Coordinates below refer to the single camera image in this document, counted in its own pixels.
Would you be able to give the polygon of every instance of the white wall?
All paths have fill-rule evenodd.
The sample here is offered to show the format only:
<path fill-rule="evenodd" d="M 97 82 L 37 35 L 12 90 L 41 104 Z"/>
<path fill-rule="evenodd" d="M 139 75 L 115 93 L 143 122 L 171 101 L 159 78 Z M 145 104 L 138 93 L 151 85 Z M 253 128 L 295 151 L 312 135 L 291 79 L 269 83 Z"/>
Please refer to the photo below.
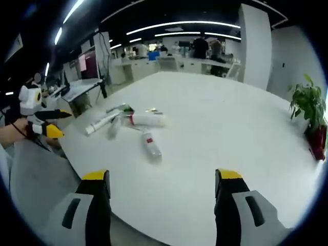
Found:
<path fill-rule="evenodd" d="M 241 63 L 243 69 L 240 79 L 263 90 L 267 89 L 272 55 L 271 27 L 268 14 L 246 4 L 239 10 L 241 25 Z"/>
<path fill-rule="evenodd" d="M 234 58 L 241 59 L 241 43 L 230 39 L 225 40 L 225 53 L 233 54 Z"/>
<path fill-rule="evenodd" d="M 288 86 L 299 83 L 305 85 L 306 73 L 321 88 L 322 97 L 326 97 L 324 72 L 315 50 L 301 28 L 291 26 L 273 30 L 272 56 L 272 73 L 267 89 L 269 92 L 291 101 L 292 94 L 288 93 Z"/>
<path fill-rule="evenodd" d="M 82 53 L 87 52 L 91 48 L 90 40 L 87 40 L 84 44 L 81 45 Z"/>
<path fill-rule="evenodd" d="M 172 53 L 172 46 L 176 41 L 189 41 L 193 42 L 195 38 L 199 36 L 176 36 L 176 37 L 163 37 L 163 45 L 169 50 L 169 53 Z"/>

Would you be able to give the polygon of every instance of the plastic bottle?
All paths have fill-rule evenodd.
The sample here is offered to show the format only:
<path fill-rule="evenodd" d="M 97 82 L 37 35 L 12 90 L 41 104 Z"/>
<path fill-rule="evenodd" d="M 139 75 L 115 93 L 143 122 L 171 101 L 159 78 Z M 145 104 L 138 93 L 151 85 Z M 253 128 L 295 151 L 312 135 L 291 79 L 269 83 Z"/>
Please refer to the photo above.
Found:
<path fill-rule="evenodd" d="M 161 160 L 162 153 L 156 145 L 151 132 L 144 130 L 142 132 L 142 142 L 145 144 L 145 148 L 152 160 Z"/>
<path fill-rule="evenodd" d="M 121 125 L 122 125 L 121 116 L 118 115 L 118 116 L 115 117 L 115 119 L 113 120 L 113 122 L 109 126 L 109 129 L 108 129 L 109 139 L 114 139 L 116 137 Z"/>

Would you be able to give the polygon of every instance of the small object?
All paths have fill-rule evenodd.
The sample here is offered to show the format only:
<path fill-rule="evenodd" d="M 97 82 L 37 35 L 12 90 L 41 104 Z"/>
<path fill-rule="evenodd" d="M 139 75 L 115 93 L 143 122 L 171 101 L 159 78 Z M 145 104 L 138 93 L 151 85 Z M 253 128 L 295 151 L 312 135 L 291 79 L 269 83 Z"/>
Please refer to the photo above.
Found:
<path fill-rule="evenodd" d="M 114 111 L 115 109 L 121 110 L 121 111 L 126 112 L 126 113 L 133 113 L 134 112 L 134 110 L 128 104 L 121 104 L 117 107 L 106 110 L 106 114 L 109 114 L 110 112 Z"/>
<path fill-rule="evenodd" d="M 131 124 L 150 127 L 165 127 L 166 116 L 158 113 L 133 113 L 129 115 Z"/>
<path fill-rule="evenodd" d="M 158 110 L 155 108 L 151 108 L 151 109 L 147 109 L 146 112 L 158 112 Z"/>
<path fill-rule="evenodd" d="M 144 130 L 142 133 L 142 142 L 145 144 L 146 151 L 152 160 L 161 159 L 162 153 L 156 145 L 151 132 Z"/>
<path fill-rule="evenodd" d="M 114 118 L 113 122 L 109 126 L 108 137 L 110 139 L 114 139 L 116 137 L 116 135 L 117 135 L 117 133 L 118 133 L 121 126 L 122 126 L 121 116 L 118 115 Z"/>
<path fill-rule="evenodd" d="M 95 131 L 99 130 L 104 125 L 108 124 L 111 120 L 113 120 L 117 115 L 121 113 L 120 110 L 115 109 L 107 114 L 105 117 L 97 120 L 95 123 L 90 124 L 86 127 L 87 134 L 90 135 Z"/>

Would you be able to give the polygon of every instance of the white pillar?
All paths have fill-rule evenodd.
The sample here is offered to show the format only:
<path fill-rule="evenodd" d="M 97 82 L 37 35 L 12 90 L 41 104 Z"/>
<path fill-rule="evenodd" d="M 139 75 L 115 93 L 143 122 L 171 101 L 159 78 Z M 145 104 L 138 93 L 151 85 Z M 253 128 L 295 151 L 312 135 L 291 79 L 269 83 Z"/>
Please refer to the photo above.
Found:
<path fill-rule="evenodd" d="M 107 77 L 108 68 L 110 70 L 110 59 L 111 59 L 111 46 L 109 43 L 109 34 L 108 32 L 97 33 L 93 36 L 97 64 L 100 70 L 100 75 L 105 78 L 105 81 L 108 85 L 111 84 L 111 77 Z"/>
<path fill-rule="evenodd" d="M 239 81 L 267 89 L 272 56 L 271 27 L 268 14 L 246 4 L 239 9 L 241 64 Z"/>

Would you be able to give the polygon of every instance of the white tube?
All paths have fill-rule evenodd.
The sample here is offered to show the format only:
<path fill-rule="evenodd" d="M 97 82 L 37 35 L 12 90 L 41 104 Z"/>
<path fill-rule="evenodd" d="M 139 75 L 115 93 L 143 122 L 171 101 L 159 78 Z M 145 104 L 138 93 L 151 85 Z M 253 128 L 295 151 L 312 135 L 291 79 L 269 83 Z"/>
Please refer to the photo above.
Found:
<path fill-rule="evenodd" d="M 101 127 L 109 123 L 113 118 L 120 114 L 120 110 L 115 109 L 110 114 L 106 115 L 105 117 L 97 120 L 95 123 L 90 124 L 86 127 L 86 132 L 88 135 L 98 131 Z"/>
<path fill-rule="evenodd" d="M 151 127 L 165 127 L 167 125 L 166 116 L 152 113 L 134 113 L 130 116 L 133 125 L 146 125 Z"/>

